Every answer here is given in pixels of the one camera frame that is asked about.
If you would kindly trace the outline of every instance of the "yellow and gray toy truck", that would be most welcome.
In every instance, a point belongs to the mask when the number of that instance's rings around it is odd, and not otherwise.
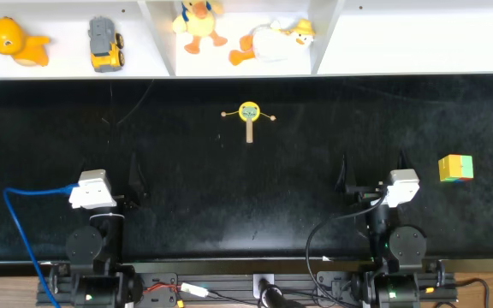
[[[121,49],[125,46],[123,36],[116,33],[113,21],[95,17],[90,21],[91,62],[95,72],[115,72],[125,65]]]

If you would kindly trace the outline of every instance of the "black tabletop surface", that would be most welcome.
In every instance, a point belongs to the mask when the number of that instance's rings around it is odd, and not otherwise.
[[[420,190],[399,207],[431,258],[493,258],[493,75],[261,80],[0,81],[0,261],[28,260],[5,187],[46,189],[106,169],[126,189],[137,153],[150,202],[125,210],[125,261],[300,258],[311,229],[351,212],[334,191],[341,156],[361,184],[387,177],[404,149]],[[244,101],[268,115],[222,118]],[[121,125],[117,123],[129,112]],[[438,160],[473,157],[475,179],[441,183]],[[64,259],[87,225],[67,198],[11,198],[40,260]],[[364,259],[354,221],[322,229],[315,256]]]

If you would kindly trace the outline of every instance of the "duck beak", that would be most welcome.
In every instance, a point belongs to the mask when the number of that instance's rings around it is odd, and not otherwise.
[[[194,4],[193,13],[197,16],[197,18],[204,19],[209,14],[209,10],[206,8],[206,2],[199,1]]]

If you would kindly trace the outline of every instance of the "rubik's cube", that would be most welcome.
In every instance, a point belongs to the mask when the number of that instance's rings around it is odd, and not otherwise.
[[[441,181],[470,181],[473,178],[472,157],[450,154],[438,161]]]

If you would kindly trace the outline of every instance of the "toy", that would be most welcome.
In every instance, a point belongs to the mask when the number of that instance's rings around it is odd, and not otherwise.
[[[259,59],[264,62],[274,62],[289,59],[308,49],[313,41],[315,32],[312,24],[306,19],[300,20],[298,25],[285,31],[278,21],[271,25],[256,27],[252,34],[241,38],[241,51],[232,50],[229,61],[237,66],[248,59]]]
[[[191,54],[199,53],[199,44],[201,39],[210,36],[215,46],[223,46],[228,43],[226,38],[219,36],[214,28],[216,19],[214,14],[222,14],[223,7],[218,2],[208,1],[183,1],[181,3],[181,15],[176,17],[172,23],[172,30],[175,33],[188,33],[193,35],[193,42],[187,44],[184,48]]]
[[[470,181],[473,179],[472,157],[468,155],[448,155],[438,161],[441,181]]]
[[[254,102],[245,102],[239,106],[239,110],[235,112],[226,113],[222,111],[222,116],[229,116],[239,113],[239,117],[246,122],[246,142],[252,143],[254,142],[253,132],[252,132],[252,123],[256,121],[260,115],[267,116],[272,121],[276,120],[275,116],[269,116],[260,110],[260,108]]]
[[[95,72],[115,72],[125,65],[121,49],[125,47],[123,36],[116,33],[113,21],[95,17],[90,22],[91,63]]]
[[[43,36],[29,36],[10,17],[0,18],[0,54],[11,55],[23,66],[46,66],[49,57],[44,48],[50,39]]]

